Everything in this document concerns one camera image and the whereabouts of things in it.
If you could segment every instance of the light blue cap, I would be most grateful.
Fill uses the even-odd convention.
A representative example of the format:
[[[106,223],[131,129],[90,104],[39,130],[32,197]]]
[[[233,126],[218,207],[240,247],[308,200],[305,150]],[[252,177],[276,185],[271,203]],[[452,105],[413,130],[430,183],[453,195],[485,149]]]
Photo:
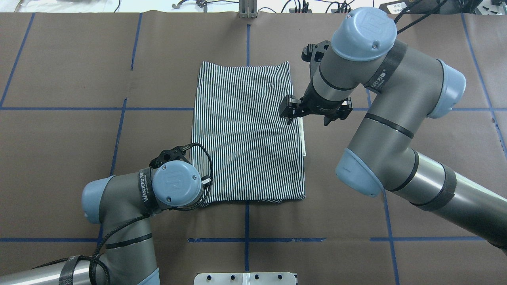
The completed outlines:
[[[352,189],[371,197],[377,196],[384,189],[377,176],[350,149],[345,149],[336,167],[336,176]]]
[[[466,79],[461,72],[448,66],[440,59],[438,61],[440,61],[444,69],[444,79],[439,101],[433,111],[427,116],[433,119],[441,118],[449,113],[454,105],[463,97],[466,87]]]
[[[352,61],[374,60],[386,54],[396,40],[396,24],[373,7],[361,7],[347,14],[333,34],[331,47]]]
[[[169,206],[187,206],[201,195],[201,175],[191,164],[183,161],[164,163],[152,180],[155,196]]]
[[[152,274],[148,275],[148,277],[146,277],[138,285],[160,285],[159,269],[155,269]]]
[[[102,193],[104,193],[105,187],[109,183],[109,180],[113,177],[115,176],[113,175],[108,178],[92,181],[88,183],[83,190],[83,195],[81,196],[81,206],[85,212],[85,217],[92,224],[100,223],[98,216],[100,200],[102,199]]]

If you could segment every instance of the white mounting plate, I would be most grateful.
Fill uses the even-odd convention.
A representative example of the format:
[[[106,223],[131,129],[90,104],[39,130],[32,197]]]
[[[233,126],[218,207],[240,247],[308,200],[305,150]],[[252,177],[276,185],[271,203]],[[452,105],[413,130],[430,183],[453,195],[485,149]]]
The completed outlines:
[[[298,285],[297,276],[290,272],[199,273],[194,285]]]

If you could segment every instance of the striped fabric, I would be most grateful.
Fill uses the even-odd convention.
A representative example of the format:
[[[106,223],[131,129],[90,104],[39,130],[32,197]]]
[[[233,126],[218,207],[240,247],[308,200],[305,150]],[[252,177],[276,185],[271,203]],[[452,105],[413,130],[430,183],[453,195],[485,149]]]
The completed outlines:
[[[218,201],[304,199],[302,122],[286,125],[280,102],[292,94],[289,63],[225,67],[203,62],[197,83],[192,141],[213,160],[205,205]],[[208,174],[201,151],[191,163]]]

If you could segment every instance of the sticker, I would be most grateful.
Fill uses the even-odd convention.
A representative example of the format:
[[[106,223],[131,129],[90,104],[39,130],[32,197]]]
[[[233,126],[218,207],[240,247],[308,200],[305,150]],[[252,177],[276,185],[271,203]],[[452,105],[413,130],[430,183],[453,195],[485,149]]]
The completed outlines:
[[[405,2],[400,2],[396,4],[387,5],[386,7],[391,14],[399,14],[406,6],[407,4],[405,4]]]

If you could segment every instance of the folded cloth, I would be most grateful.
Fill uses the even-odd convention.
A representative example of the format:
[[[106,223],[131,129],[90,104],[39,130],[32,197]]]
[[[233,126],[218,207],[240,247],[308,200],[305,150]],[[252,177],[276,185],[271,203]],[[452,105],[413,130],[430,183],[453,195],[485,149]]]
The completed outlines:
[[[203,62],[197,83],[192,141],[205,146],[217,201],[304,199],[302,121],[287,125],[278,108],[292,94],[289,63],[225,67]],[[208,173],[201,151],[191,163]]]

